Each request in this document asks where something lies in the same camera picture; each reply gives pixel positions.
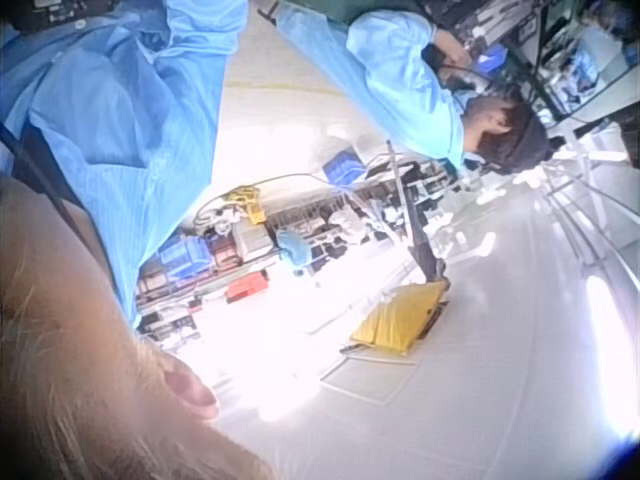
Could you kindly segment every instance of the blue shirt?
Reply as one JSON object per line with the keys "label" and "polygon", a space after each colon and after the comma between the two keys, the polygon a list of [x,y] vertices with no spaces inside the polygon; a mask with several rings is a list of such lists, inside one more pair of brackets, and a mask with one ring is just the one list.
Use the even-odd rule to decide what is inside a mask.
{"label": "blue shirt", "polygon": [[125,0],[83,28],[3,28],[0,119],[16,136],[25,122],[42,130],[131,322],[139,267],[211,179],[224,69],[246,18],[246,0]]}
{"label": "blue shirt", "polygon": [[278,30],[364,110],[391,140],[434,159],[463,159],[461,115],[469,94],[457,99],[422,60],[435,28],[409,12],[378,11],[346,31],[325,16],[281,7]]}

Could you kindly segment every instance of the person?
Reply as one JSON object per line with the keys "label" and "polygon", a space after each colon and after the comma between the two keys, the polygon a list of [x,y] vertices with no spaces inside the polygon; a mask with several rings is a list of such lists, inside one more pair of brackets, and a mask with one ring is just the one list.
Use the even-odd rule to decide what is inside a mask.
{"label": "person", "polygon": [[452,94],[422,59],[434,44],[445,57],[446,79],[471,68],[455,37],[422,16],[374,11],[348,29],[307,9],[282,5],[274,13],[278,31],[363,109],[394,142],[463,170],[474,153],[502,173],[533,168],[546,159],[546,131],[524,101]]}
{"label": "person", "polygon": [[274,478],[212,427],[210,388],[131,328],[138,268],[209,183],[246,14],[123,0],[29,37],[2,26],[3,141],[26,140],[59,196],[0,149],[1,478]]}

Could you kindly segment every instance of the equipment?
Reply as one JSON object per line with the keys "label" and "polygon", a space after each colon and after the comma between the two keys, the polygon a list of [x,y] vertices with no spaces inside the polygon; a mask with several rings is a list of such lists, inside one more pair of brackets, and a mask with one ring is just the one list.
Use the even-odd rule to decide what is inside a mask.
{"label": "equipment", "polygon": [[536,0],[419,0],[436,23],[454,33],[473,58],[516,27],[534,26]]}
{"label": "equipment", "polygon": [[112,11],[120,0],[24,0],[9,7],[9,20],[22,33],[36,33],[64,23]]}

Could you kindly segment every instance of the cable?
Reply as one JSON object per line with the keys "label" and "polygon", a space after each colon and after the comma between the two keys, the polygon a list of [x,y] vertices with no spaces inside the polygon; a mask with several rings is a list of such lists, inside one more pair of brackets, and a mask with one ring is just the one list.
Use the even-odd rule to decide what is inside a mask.
{"label": "cable", "polygon": [[9,152],[14,156],[15,162],[23,163],[27,166],[29,170],[36,176],[38,182],[42,186],[45,195],[54,208],[58,211],[62,219],[65,221],[67,226],[76,234],[76,236],[80,239],[80,241],[84,244],[85,247],[89,248],[84,237],[80,233],[78,226],[76,225],[73,217],[67,210],[67,207],[62,203],[62,200],[56,195],[54,188],[51,186],[49,180],[47,180],[46,176],[40,170],[37,163],[31,157],[31,154],[27,151],[26,148],[18,141],[18,139],[11,133],[11,131],[5,126],[3,122],[0,122],[0,142],[2,142]]}
{"label": "cable", "polygon": [[275,180],[282,180],[284,178],[291,178],[291,177],[308,177],[308,178],[313,178],[314,180],[317,180],[318,182],[322,182],[326,185],[330,185],[332,187],[336,187],[336,185],[333,185],[331,183],[329,183],[328,181],[324,180],[323,178],[320,178],[316,175],[313,175],[312,173],[287,173],[284,175],[278,175],[276,177],[271,177],[271,178],[265,178],[264,180],[260,180],[258,182],[252,183],[250,185],[240,185],[236,188],[232,188],[231,190],[228,190],[225,193],[222,193],[220,195],[215,196],[214,198],[212,198],[211,200],[208,200],[204,205],[202,205],[198,211],[196,212],[196,215],[193,219],[193,221],[191,222],[192,225],[194,227],[204,227],[206,225],[209,225],[211,223],[210,218],[209,217],[205,217],[205,214],[210,213],[212,210],[217,210],[216,208],[212,208],[210,210],[207,210],[207,207],[209,205],[211,205],[211,203],[215,202],[216,200],[218,200],[219,198],[223,198],[226,197],[227,195],[229,195],[231,192],[233,192],[234,190],[237,190],[238,188],[242,188],[242,187],[257,187],[258,185],[263,185],[265,183],[269,183],[269,182],[273,182]]}

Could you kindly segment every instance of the blonde hair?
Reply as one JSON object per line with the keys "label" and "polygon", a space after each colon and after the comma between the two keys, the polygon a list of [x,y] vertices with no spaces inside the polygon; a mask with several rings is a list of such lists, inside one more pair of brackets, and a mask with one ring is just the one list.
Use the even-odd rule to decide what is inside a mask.
{"label": "blonde hair", "polygon": [[[69,398],[43,362],[55,347],[36,320],[1,323],[0,477],[47,480],[249,480],[273,479],[271,469],[220,432],[191,421],[209,448],[192,452],[160,434],[102,436],[92,431],[83,402]],[[98,407],[109,415],[106,405]]]}

